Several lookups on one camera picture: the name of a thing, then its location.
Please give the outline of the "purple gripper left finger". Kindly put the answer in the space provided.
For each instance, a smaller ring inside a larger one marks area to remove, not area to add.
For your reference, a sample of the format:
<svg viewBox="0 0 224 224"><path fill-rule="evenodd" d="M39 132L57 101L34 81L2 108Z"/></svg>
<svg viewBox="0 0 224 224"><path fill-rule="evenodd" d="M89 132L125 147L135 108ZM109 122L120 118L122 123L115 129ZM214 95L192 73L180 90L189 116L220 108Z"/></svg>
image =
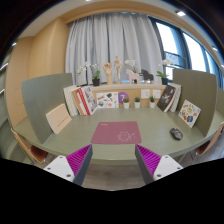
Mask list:
<svg viewBox="0 0 224 224"><path fill-rule="evenodd" d="M87 145L68 156L59 155L44 170L81 186L92 155L92 145Z"/></svg>

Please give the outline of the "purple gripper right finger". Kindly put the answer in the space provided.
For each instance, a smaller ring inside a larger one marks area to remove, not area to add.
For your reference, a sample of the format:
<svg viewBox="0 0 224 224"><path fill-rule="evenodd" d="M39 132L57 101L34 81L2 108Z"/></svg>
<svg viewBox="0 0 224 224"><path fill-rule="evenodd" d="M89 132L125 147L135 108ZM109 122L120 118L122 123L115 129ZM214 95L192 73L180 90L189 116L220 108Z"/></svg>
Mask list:
<svg viewBox="0 0 224 224"><path fill-rule="evenodd" d="M182 166L169 155L160 156L138 144L135 145L135 156L145 184L182 169Z"/></svg>

